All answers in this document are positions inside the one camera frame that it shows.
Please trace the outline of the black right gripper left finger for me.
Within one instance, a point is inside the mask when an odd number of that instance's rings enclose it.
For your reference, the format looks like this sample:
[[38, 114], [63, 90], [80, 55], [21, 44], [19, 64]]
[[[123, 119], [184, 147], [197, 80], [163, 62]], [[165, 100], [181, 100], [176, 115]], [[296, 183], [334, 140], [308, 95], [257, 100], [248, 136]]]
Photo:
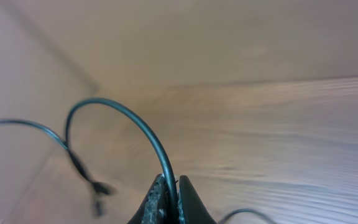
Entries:
[[167, 192], [164, 176], [157, 175], [128, 224], [164, 224], [168, 217]]

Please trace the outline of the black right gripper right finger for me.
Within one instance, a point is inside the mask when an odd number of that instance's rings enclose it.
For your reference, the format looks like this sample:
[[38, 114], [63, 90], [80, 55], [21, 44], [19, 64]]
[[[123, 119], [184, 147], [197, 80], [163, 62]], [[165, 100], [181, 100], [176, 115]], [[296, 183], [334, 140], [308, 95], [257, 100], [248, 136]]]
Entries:
[[181, 224], [216, 224], [185, 175], [179, 178], [178, 211]]

